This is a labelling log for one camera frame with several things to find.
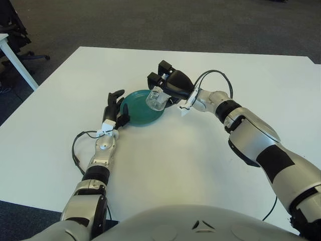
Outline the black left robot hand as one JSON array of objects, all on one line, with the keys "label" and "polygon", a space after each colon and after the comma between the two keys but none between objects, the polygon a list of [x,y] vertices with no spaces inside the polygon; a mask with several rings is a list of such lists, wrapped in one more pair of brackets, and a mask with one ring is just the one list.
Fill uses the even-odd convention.
[{"label": "black left robot hand", "polygon": [[124,97],[118,100],[125,93],[124,89],[108,94],[107,106],[103,113],[102,130],[110,132],[123,127],[130,121],[128,105],[124,101]]}]

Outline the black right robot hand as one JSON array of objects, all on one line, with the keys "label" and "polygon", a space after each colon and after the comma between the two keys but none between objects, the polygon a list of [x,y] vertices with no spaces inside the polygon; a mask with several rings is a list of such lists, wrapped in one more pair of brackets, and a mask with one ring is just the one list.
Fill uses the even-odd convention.
[{"label": "black right robot hand", "polygon": [[158,64],[158,74],[152,72],[147,76],[147,84],[150,90],[157,86],[170,96],[165,108],[177,104],[180,100],[187,100],[194,90],[194,84],[188,76],[174,69],[165,60]]}]

